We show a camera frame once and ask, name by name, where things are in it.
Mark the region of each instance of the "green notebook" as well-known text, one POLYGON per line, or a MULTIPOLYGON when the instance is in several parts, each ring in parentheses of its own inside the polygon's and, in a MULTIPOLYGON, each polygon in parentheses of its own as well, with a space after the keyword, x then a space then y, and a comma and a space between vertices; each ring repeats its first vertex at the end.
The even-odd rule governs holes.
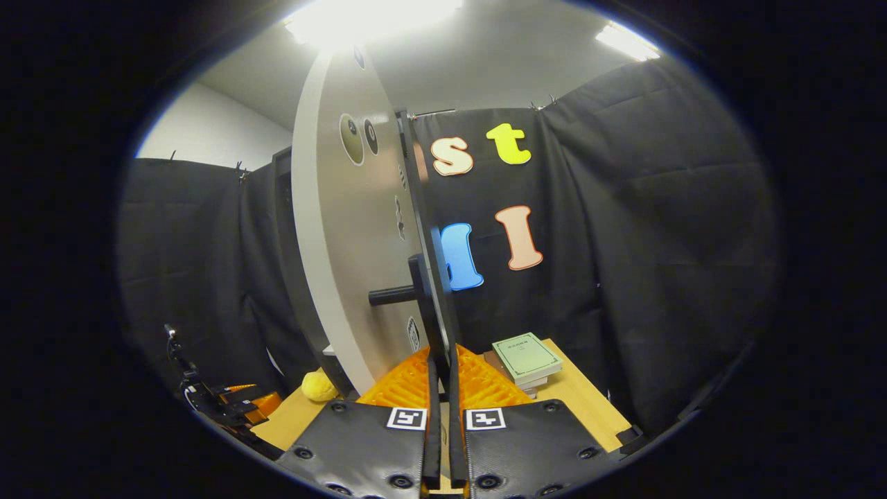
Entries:
POLYGON ((533 333, 522 334, 493 344, 514 384, 525 384, 561 370, 563 360, 533 333))

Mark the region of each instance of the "black handle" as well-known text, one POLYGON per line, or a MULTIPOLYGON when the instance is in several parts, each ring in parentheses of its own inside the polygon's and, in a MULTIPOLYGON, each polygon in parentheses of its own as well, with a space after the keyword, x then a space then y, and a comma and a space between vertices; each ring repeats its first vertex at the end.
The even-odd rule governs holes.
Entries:
POLYGON ((370 305, 388 305, 393 303, 408 302, 416 299, 416 290, 413 285, 399 288, 377 289, 369 293, 370 305))

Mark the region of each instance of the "wooden table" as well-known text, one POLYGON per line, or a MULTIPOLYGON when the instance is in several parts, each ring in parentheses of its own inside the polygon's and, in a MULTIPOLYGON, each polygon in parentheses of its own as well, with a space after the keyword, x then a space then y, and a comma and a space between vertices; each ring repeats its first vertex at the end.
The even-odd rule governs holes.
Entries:
POLYGON ((250 431, 272 446, 286 451, 325 405, 326 402, 314 402, 305 397, 300 386, 268 415, 268 421, 254 426, 250 431))
POLYGON ((551 338, 542 340, 542 343, 563 359, 563 369, 550 375, 548 383, 538 387, 536 401, 562 400, 604 450, 612 452, 620 448, 622 443, 616 434, 628 430, 632 424, 588 381, 551 338))
MULTIPOLYGON (((607 452, 622 446, 616 434, 632 427, 551 339, 543 340, 563 359, 563 369, 538 387, 536 401, 562 400, 607 452)), ((312 402, 297 388, 265 423, 252 432, 280 450, 287 450, 318 415, 325 402, 312 402)))

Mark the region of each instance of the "orange mesh pad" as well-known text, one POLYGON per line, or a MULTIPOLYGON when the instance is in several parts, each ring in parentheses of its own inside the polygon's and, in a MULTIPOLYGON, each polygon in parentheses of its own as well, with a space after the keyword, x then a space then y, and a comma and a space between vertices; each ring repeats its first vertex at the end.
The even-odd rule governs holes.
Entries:
POLYGON ((504 408, 533 400, 510 379, 502 376, 481 355, 456 345, 459 354, 459 409, 504 408))
POLYGON ((357 402, 385 408, 428 408, 428 347, 397 364, 357 402))

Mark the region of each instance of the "white wall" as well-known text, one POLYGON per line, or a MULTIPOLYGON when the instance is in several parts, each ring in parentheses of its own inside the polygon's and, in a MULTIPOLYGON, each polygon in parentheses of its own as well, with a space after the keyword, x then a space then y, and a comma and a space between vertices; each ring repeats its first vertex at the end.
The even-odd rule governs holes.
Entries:
POLYGON ((161 116, 137 158, 169 158, 256 170, 290 147, 291 131, 200 83, 188 88, 161 116))

